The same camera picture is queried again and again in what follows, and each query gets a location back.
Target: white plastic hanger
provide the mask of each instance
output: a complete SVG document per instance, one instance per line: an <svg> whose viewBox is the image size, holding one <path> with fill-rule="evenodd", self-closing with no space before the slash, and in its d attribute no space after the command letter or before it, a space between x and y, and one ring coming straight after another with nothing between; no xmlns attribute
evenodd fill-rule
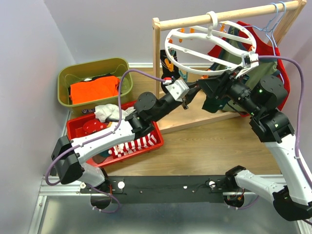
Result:
<svg viewBox="0 0 312 234"><path fill-rule="evenodd" d="M238 66L241 66L241 67L243 67L243 69L237 74L237 77L239 77L239 76L242 76L243 74L247 73L251 69L257 67L259 65L259 62L258 62L258 55L255 54L256 42L255 42L255 39L254 39L253 35L251 34L251 32L249 32L246 28L240 26L239 24L233 23L231 21L223 21L220 23L224 23L226 25L229 25L229 26L232 26L234 28L239 29L240 31L242 31L244 34L247 35L247 38L242 38L239 36L234 36L234 35L230 35L230 34L227 34L224 32L219 32L219 31L213 30L214 28L216 28L218 26L217 15L213 11L208 12L207 14L211 16L212 21L213 21L212 24L208 24L208 28L201 27L201 26L192 26L193 29L196 29L198 31L205 32L205 33L189 33L189 34L188 33L182 33L182 32L179 32L180 28L173 29L169 32L169 34L167 35L166 40L165 40L165 51L166 51L166 55L167 55L167 58L169 59L169 61L171 63L173 63L175 66L177 66L178 68L180 68L181 70L184 70L186 72L190 72L190 73L194 73L194 74L198 74L198 75L208 75L208 76L221 75L225 71L228 71L228 70L233 71ZM218 36L249 44L249 45L251 45L251 49L248 52L244 51L244 50L237 49L234 46L227 43L226 41L219 38ZM178 45L175 45L173 43L169 43L169 39L171 37L176 37L179 39L200 39L200 40L212 42L216 45L219 45L220 47L222 47L224 50L228 51L229 53L242 58L242 62L239 64L227 62L227 61L219 59L219 58L211 57L207 54L202 54L202 53L196 52L194 50L190 50L190 49L184 48L182 46L178 46ZM206 59L210 62L216 62L216 63L222 64L222 65L226 66L227 69L219 70L219 71L202 71L202 70L197 70L197 69L193 69L193 68L184 66L181 63L175 61L175 59L170 55L171 49L174 49L176 51L182 51L184 53ZM244 58L246 58L246 57L249 57L251 63L249 63L249 64L245 63Z"/></svg>

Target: metal floor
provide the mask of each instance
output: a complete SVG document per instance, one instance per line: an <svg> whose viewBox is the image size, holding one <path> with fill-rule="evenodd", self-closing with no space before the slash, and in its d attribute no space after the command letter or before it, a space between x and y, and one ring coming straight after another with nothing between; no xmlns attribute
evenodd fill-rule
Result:
<svg viewBox="0 0 312 234"><path fill-rule="evenodd" d="M224 204L128 204L115 214L93 211L89 196L47 199L41 234L295 234L297 222L281 218L263 199L246 210Z"/></svg>

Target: white wall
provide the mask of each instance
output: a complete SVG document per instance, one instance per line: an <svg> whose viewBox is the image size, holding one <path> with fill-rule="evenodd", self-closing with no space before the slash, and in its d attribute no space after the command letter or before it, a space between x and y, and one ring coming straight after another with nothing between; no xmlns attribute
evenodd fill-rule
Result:
<svg viewBox="0 0 312 234"><path fill-rule="evenodd" d="M269 4L271 0L46 0L52 17L57 23L70 51L77 62L85 62L110 57L124 57L129 62L152 62L152 25L153 17L170 20L181 17L202 15L208 11L222 12L259 4ZM312 127L312 108L309 100L312 93L310 74L312 73L312 5L308 4L292 26L280 45L281 54L301 63L306 75L306 93L303 105L301 150L312 168L312 147L310 142ZM260 16L244 19L245 22L263 27L272 17ZM164 42L166 32L162 33ZM199 51L209 51L206 46L195 45ZM178 59L182 62L199 62L189 57ZM291 79L291 95L284 112L290 117L294 127L300 92L300 79L297 70L284 63Z"/></svg>
<svg viewBox="0 0 312 234"><path fill-rule="evenodd" d="M272 0L262 0L268 4ZM172 20L254 7L257 0L45 0L67 45L77 62L123 57L129 62L152 62L152 18ZM265 26L267 17L250 19ZM162 32L164 42L168 32ZM209 51L212 45L186 43L190 49ZM179 55L179 61L203 62Z"/></svg>
<svg viewBox="0 0 312 234"><path fill-rule="evenodd" d="M23 234L65 121L57 74L74 60L42 0L2 0L0 28L0 232Z"/></svg>

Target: wooden clothes rack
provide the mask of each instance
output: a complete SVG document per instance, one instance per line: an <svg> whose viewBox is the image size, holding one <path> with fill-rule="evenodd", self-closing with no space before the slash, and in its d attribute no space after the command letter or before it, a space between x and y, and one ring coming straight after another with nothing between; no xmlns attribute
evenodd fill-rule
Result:
<svg viewBox="0 0 312 234"><path fill-rule="evenodd" d="M300 14L301 10L307 3L306 0L294 0L286 2L286 14L274 31L274 38L277 45L288 32L289 28ZM283 12L284 5L276 4L279 12ZM252 8L245 8L234 11L217 13L218 22L226 20L237 20L242 18L261 16L276 13L274 5L265 5ZM191 27L201 24L212 23L210 15L194 16L181 19L173 19L159 21L159 18L153 18L153 72L154 76L160 77L160 32L172 30L176 28ZM155 96L159 98L159 81L156 81ZM201 110L201 106L205 100L204 93L198 93L192 103L189 105L189 110L184 111L182 108L177 108L169 115L158 122L162 133L181 130L189 127L199 126L205 123L216 122L219 120L236 117L237 113L218 111L215 114Z"/></svg>

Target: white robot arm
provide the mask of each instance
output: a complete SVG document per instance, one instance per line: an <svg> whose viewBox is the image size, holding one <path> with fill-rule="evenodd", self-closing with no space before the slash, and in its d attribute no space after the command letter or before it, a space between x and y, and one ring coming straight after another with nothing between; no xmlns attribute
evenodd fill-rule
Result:
<svg viewBox="0 0 312 234"><path fill-rule="evenodd" d="M75 180L101 189L105 176L100 168L86 163L94 155L117 144L138 139L150 133L154 128L152 121L158 121L172 110L182 105L187 109L199 90L203 90L210 98L231 99L251 115L250 125L276 159L285 178L287 186L281 186L252 174L241 166L229 170L225 174L225 183L229 189L244 188L250 190L269 202L286 220L302 220L312 217L312 188L307 179L312 175L302 157L296 156L294 129L288 118L276 107L287 95L281 80L277 77L263 77L250 90L237 78L242 68L224 72L214 78L200 79L194 83L176 80L166 86L167 93L157 99L152 93L145 92L135 103L135 111L116 129L113 125L90 136L75 138L69 141L61 137L52 154L55 168L62 184Z"/></svg>

